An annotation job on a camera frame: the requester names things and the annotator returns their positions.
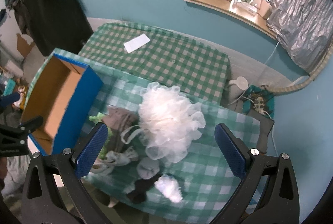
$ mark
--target silver reflective curtain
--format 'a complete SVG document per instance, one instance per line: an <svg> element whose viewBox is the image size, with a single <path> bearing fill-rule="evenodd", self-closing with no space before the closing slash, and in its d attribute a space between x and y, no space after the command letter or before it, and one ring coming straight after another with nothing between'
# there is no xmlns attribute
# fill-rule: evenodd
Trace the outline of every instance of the silver reflective curtain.
<svg viewBox="0 0 333 224"><path fill-rule="evenodd" d="M308 73L319 63L333 34L332 0L272 0L268 27L292 60Z"/></svg>

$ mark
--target metal screw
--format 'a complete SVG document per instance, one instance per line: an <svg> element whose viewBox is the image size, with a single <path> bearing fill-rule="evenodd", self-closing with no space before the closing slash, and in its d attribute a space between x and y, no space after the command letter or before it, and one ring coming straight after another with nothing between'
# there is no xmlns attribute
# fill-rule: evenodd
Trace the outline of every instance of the metal screw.
<svg viewBox="0 0 333 224"><path fill-rule="evenodd" d="M40 152L35 152L35 153L32 155L32 157L33 157L33 158L37 158L37 157L39 157L40 155L41 155Z"/></svg>
<svg viewBox="0 0 333 224"><path fill-rule="evenodd" d="M72 150L70 148L66 148L63 150L63 154L70 154Z"/></svg>
<svg viewBox="0 0 333 224"><path fill-rule="evenodd" d="M288 160L288 159L289 159L289 155L287 155L286 153L283 153L281 156L282 156L282 158L285 159L285 160Z"/></svg>
<svg viewBox="0 0 333 224"><path fill-rule="evenodd" d="M257 149L251 149L251 154L253 155L258 155L259 154L259 151Z"/></svg>

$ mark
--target blue gripper pad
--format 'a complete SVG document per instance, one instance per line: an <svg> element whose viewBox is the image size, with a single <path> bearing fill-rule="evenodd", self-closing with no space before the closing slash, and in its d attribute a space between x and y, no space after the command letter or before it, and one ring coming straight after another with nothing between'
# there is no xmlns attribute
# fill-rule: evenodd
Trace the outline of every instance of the blue gripper pad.
<svg viewBox="0 0 333 224"><path fill-rule="evenodd" d="M78 179L87 176L91 167L93 166L99 152L101 151L104 143L108 138L108 128L104 123L97 123L96 126L90 131L87 138L90 138L84 148L81 149L79 156L75 157L75 175Z"/></svg>
<svg viewBox="0 0 333 224"><path fill-rule="evenodd" d="M0 106L5 108L6 106L18 101L20 99L21 95L19 92L14 92L12 94L2 96L0 98Z"/></svg>
<svg viewBox="0 0 333 224"><path fill-rule="evenodd" d="M216 125L214 137L234 176L244 179L251 161L247 146L224 123Z"/></svg>

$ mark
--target black clothing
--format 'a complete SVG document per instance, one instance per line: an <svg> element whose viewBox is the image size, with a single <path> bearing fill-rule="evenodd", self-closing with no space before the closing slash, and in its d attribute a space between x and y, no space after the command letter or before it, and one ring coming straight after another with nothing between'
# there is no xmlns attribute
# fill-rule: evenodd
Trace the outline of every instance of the black clothing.
<svg viewBox="0 0 333 224"><path fill-rule="evenodd" d="M56 47L77 54L93 33L78 0L9 0L8 7L44 56Z"/></svg>
<svg viewBox="0 0 333 224"><path fill-rule="evenodd" d="M154 183L161 176L162 175L158 173L148 180L144 179L136 180L134 183L135 189L131 193L126 194L126 196L130 201L132 201L132 203L138 204L146 201L147 200L146 192L154 186Z"/></svg>

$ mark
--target white cable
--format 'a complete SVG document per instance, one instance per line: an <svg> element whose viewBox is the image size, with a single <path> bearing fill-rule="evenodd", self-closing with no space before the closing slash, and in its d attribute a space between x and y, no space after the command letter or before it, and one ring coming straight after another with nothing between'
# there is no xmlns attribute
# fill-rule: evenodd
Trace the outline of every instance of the white cable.
<svg viewBox="0 0 333 224"><path fill-rule="evenodd" d="M273 128L272 128L272 142L273 142L273 146L274 146L276 156L278 156L277 149L276 149L276 146L275 146L275 141L274 141L274 125L273 125Z"/></svg>
<svg viewBox="0 0 333 224"><path fill-rule="evenodd" d="M267 116L269 116L269 118L270 118L271 120L273 120L273 119L272 119L272 117L271 117L271 116L268 114L268 112L267 112L267 111L263 110L263 112L264 112L264 113L266 113L266 114L267 114Z"/></svg>
<svg viewBox="0 0 333 224"><path fill-rule="evenodd" d="M264 68L264 70L262 71L262 73L260 74L260 76L258 77L257 81L259 81L259 79L261 78L261 76L264 74L264 71L265 71L266 68L267 68L267 62L269 62L269 60L271 59L271 57L272 57L273 54L275 53L275 50L276 50L276 48L277 48L278 45L279 45L279 42L277 42L277 44L276 44L276 46L275 46L275 48L274 48L272 54L268 57L268 59L267 59L266 62L264 63L264 65L265 65L266 67ZM231 102L231 103L228 103L227 105L230 106L230 105L232 105L233 103L237 102L237 101L238 101L238 100L244 95L244 93L249 89L249 87L253 85L253 83L254 83L254 81L251 82L251 84L247 87L247 89L246 89L245 91L243 91L243 93L242 93L242 94L241 94L236 100L234 100L234 101Z"/></svg>
<svg viewBox="0 0 333 224"><path fill-rule="evenodd" d="M252 101L250 98L247 98L245 96L242 96L242 97L245 98L245 99L248 99L249 101L251 101L252 103L254 103L254 101Z"/></svg>

